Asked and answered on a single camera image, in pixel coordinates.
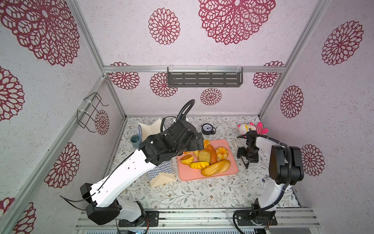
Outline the yellow ring donut bread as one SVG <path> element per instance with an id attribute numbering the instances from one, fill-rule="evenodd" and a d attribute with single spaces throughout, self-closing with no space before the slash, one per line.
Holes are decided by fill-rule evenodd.
<path id="1" fill-rule="evenodd" d="M 226 160 L 229 156 L 228 149 L 226 149 L 225 147 L 218 147 L 216 149 L 216 156 L 217 156 L 217 161 Z"/>

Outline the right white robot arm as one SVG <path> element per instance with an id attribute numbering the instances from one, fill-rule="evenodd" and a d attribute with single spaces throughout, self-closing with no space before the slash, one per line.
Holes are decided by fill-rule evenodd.
<path id="1" fill-rule="evenodd" d="M 268 168 L 270 180 L 267 188 L 256 200 L 254 208 L 246 211 L 272 212 L 284 192 L 304 178 L 301 149 L 297 146 L 288 146 L 270 136 L 260 135 L 255 130 L 250 130 L 237 138 L 245 139 L 247 145 L 246 148 L 238 149 L 240 158 L 257 156 L 260 150 L 270 155 Z"/>

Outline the brown croissant bread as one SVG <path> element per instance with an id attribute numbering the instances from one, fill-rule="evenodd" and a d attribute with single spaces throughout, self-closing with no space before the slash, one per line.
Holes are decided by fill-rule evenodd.
<path id="1" fill-rule="evenodd" d="M 217 155 L 216 155 L 216 150 L 214 149 L 214 147 L 211 144 L 209 144 L 209 145 L 206 146 L 205 151 L 209 155 L 210 165 L 216 163 L 217 162 Z"/>

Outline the blue checkered paper bag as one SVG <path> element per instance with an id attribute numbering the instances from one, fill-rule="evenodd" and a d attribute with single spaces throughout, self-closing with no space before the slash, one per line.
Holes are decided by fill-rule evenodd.
<path id="1" fill-rule="evenodd" d="M 171 165 L 171 157 L 175 155 L 172 148 L 167 146 L 161 132 L 165 130 L 162 120 L 157 119 L 150 125 L 139 123 L 138 131 L 142 142 L 141 149 L 146 156 L 146 163 L 155 165 L 148 171 L 148 177 L 152 188 L 176 181 Z"/>

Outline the sliced toast bread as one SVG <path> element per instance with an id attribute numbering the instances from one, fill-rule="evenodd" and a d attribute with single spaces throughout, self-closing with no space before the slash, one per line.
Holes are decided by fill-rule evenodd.
<path id="1" fill-rule="evenodd" d="M 201 150 L 198 154 L 199 161 L 211 162 L 211 152 L 209 150 Z"/>

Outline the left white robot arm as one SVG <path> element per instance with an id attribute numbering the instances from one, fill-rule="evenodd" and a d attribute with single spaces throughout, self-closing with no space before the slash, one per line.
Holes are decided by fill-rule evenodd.
<path id="1" fill-rule="evenodd" d="M 149 135 L 107 177 L 97 183 L 81 186 L 82 198 L 88 202 L 85 208 L 88 219 L 97 225 L 122 219 L 139 226 L 146 218 L 142 204 L 139 201 L 123 201 L 119 195 L 136 179 L 161 163 L 184 152 L 203 148 L 203 134 L 185 120 L 176 121 L 168 129 Z"/>

